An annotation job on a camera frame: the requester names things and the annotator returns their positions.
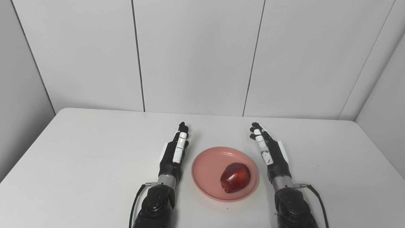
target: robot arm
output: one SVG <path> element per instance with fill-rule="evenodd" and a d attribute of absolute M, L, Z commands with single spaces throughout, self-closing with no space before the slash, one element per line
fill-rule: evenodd
<path fill-rule="evenodd" d="M 294 188 L 288 158 L 280 141 L 275 141 L 260 124 L 252 123 L 250 138 L 255 139 L 267 165 L 267 176 L 275 192 L 279 228 L 318 228 L 301 191 Z"/>
<path fill-rule="evenodd" d="M 158 181 L 150 183 L 152 187 L 142 202 L 133 228 L 172 228 L 174 189 L 182 176 L 181 163 L 188 145 L 187 137 L 188 127 L 181 122 L 173 141 L 167 144 L 160 162 Z"/>

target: connector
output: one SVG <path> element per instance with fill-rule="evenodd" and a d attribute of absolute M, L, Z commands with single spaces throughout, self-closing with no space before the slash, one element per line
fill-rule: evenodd
<path fill-rule="evenodd" d="M 145 185 L 146 185 L 146 186 L 153 187 L 153 186 L 156 185 L 156 182 L 147 182 L 147 183 L 145 183 Z"/>
<path fill-rule="evenodd" d="M 303 187 L 308 187 L 308 184 L 299 183 L 299 184 L 293 184 L 292 186 L 294 188 L 303 188 Z"/>

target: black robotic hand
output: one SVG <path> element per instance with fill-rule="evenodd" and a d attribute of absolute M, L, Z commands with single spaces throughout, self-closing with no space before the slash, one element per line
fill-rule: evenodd
<path fill-rule="evenodd" d="M 259 144 L 260 141 L 263 140 L 267 146 L 267 150 L 266 148 L 260 148 L 260 150 L 263 159 L 267 164 L 267 176 L 269 177 L 269 181 L 273 183 L 274 179 L 277 176 L 289 176 L 291 178 L 288 163 L 283 153 L 281 152 L 281 149 L 284 149 L 283 147 L 280 147 L 280 145 L 282 146 L 282 144 L 275 141 L 271 137 L 271 135 L 262 126 L 260 126 L 260 124 L 256 122 L 252 123 L 250 131 L 252 132 L 250 134 L 251 139 L 258 141 Z M 266 161 L 266 153 L 270 154 L 272 161 Z"/>
<path fill-rule="evenodd" d="M 267 176 L 275 191 L 275 207 L 279 228 L 318 228 L 301 191 L 294 188 L 281 141 L 275 141 L 260 124 L 254 122 L 250 138 L 257 141 Z"/>
<path fill-rule="evenodd" d="M 158 181 L 150 183 L 152 186 L 142 202 L 141 210 L 132 226 L 132 206 L 130 228 L 171 228 L 172 213 L 175 207 L 175 192 L 177 182 L 181 179 L 181 164 L 188 145 L 188 127 L 181 122 L 173 140 L 167 144 L 162 160 Z"/>

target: white table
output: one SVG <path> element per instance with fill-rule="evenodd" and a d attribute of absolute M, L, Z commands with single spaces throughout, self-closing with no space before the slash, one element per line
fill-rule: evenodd
<path fill-rule="evenodd" d="M 163 144 L 181 121 L 191 138 L 176 187 L 177 228 L 277 228 L 274 191 L 249 139 L 253 121 L 283 141 L 293 180 L 320 192 L 331 228 L 404 227 L 405 180 L 354 122 L 87 109 L 60 111 L 1 182 L 0 227 L 127 227 L 139 186 L 157 180 Z M 236 148 L 256 163 L 251 196 L 218 202 L 197 189 L 192 161 L 213 146 Z M 303 191 L 323 228 L 317 198 Z"/>

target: apple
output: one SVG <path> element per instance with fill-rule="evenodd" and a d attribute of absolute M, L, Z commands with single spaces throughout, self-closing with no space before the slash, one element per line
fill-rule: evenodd
<path fill-rule="evenodd" d="M 239 162 L 234 162 L 225 168 L 221 176 L 221 185 L 226 193 L 237 192 L 250 182 L 249 168 Z"/>

